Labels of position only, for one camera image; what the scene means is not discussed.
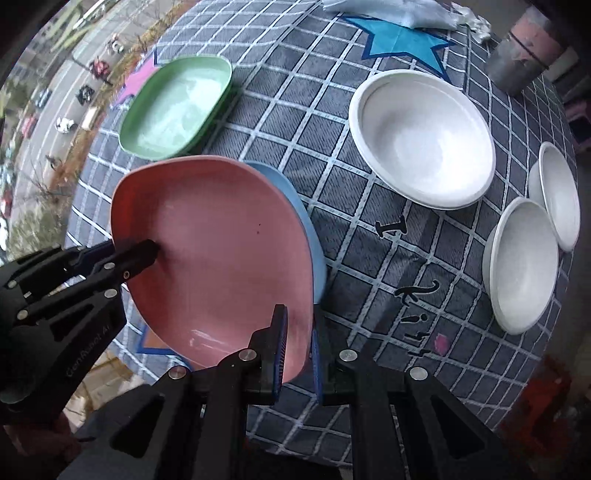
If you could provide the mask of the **pink plastic plate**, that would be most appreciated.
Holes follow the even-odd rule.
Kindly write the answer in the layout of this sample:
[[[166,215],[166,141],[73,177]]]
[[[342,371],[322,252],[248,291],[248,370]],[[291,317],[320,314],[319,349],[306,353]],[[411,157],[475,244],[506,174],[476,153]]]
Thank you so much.
[[[156,243],[155,262],[128,283],[143,320],[170,349],[206,368],[249,345],[287,308],[283,380],[308,359],[314,316],[311,251],[300,217],[263,174],[199,155],[125,175],[111,200],[117,246]]]

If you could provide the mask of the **small white bowl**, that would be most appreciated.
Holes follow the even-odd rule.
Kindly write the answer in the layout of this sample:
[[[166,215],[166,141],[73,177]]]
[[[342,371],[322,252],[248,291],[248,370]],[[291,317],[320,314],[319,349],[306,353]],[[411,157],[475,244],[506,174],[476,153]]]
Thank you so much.
[[[510,335],[529,330],[548,307],[558,273],[558,245],[546,211],[518,197],[491,231],[482,274],[494,317]]]
[[[546,210],[560,249],[572,252],[581,227],[579,195],[566,158],[551,142],[539,148],[529,173],[528,195]]]

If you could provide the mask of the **green plastic plate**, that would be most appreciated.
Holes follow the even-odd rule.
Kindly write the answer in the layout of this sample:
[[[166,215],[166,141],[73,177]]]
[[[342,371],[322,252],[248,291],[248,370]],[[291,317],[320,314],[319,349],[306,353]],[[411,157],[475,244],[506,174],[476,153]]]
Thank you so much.
[[[119,130],[120,148],[149,161],[197,145],[228,96],[232,65],[221,56],[174,59],[143,84]]]

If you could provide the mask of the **blue plastic plate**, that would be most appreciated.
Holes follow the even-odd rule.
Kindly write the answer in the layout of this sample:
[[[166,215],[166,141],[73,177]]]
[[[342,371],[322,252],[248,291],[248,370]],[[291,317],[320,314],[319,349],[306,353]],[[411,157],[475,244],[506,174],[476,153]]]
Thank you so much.
[[[297,194],[297,190],[290,180],[276,168],[257,161],[246,161],[245,164],[259,171],[274,187],[280,190],[300,218],[311,254],[312,276],[314,277],[314,304],[320,304],[325,293],[325,285],[327,285],[327,264],[325,264],[325,254],[320,239],[318,239],[315,226],[312,224],[310,216],[308,216],[308,210],[304,207],[304,202],[301,201],[300,195]]]

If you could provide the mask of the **grey metal cup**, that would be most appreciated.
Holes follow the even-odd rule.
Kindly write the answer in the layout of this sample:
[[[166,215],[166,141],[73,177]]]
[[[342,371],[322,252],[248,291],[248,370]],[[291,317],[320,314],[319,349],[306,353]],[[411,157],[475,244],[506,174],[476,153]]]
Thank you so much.
[[[566,47],[552,21],[530,6],[493,50],[485,71],[495,86],[514,97],[548,70]]]

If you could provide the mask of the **white folded cloth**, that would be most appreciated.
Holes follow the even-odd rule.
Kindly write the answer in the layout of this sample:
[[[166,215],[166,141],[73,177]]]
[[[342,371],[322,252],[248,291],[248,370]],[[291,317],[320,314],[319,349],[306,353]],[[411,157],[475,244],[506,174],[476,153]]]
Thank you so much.
[[[457,30],[466,25],[479,44],[491,39],[490,22],[454,2],[446,7],[432,0],[342,0],[322,1],[322,8],[327,12],[376,18],[413,29]]]

